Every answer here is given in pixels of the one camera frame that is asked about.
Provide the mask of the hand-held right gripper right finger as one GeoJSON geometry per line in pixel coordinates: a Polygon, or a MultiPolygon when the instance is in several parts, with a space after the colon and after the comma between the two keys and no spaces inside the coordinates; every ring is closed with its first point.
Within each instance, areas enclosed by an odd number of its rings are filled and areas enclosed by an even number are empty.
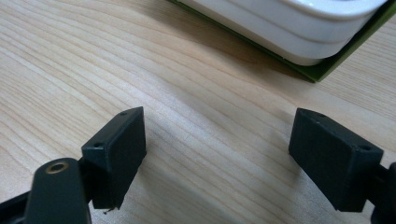
{"type": "Polygon", "coordinates": [[[383,156],[382,149],[335,120],[303,108],[296,110],[289,152],[342,212],[363,209],[366,184],[383,156]]]}

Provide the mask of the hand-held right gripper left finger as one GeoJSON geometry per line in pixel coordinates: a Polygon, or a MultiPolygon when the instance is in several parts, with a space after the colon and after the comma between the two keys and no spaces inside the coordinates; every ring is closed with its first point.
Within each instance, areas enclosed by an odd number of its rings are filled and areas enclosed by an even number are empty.
{"type": "Polygon", "coordinates": [[[93,207],[120,208],[147,155],[144,108],[120,112],[81,149],[93,207]]]}

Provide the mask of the green mat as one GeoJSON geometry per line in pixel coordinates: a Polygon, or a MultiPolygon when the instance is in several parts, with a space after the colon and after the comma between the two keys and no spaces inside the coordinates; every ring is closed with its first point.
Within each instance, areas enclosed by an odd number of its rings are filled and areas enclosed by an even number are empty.
{"type": "Polygon", "coordinates": [[[320,61],[315,65],[299,65],[296,63],[292,63],[279,55],[273,53],[271,50],[266,49],[265,47],[243,37],[242,35],[232,31],[231,29],[221,25],[220,23],[208,18],[202,13],[181,4],[177,0],[170,0],[172,3],[182,7],[183,9],[193,13],[201,18],[204,18],[208,21],[215,23],[221,28],[227,30],[228,32],[242,38],[244,41],[248,42],[252,46],[264,51],[266,54],[271,57],[279,60],[286,66],[290,67],[292,70],[297,73],[307,77],[308,79],[318,82],[323,78],[328,76],[336,67],[338,67],[343,61],[346,60],[356,49],[358,49],[364,42],[366,42],[379,28],[381,28],[389,19],[391,19],[394,15],[396,15],[396,0],[387,0],[384,6],[382,6],[374,16],[368,20],[368,22],[352,37],[350,42],[348,42],[338,53],[320,61]]]}

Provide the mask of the white ceramic dish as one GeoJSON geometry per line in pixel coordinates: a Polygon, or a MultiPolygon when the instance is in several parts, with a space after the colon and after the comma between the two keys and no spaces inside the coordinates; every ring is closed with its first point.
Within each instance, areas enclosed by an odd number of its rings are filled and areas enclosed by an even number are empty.
{"type": "Polygon", "coordinates": [[[338,53],[387,0],[177,0],[299,65],[338,53]]]}

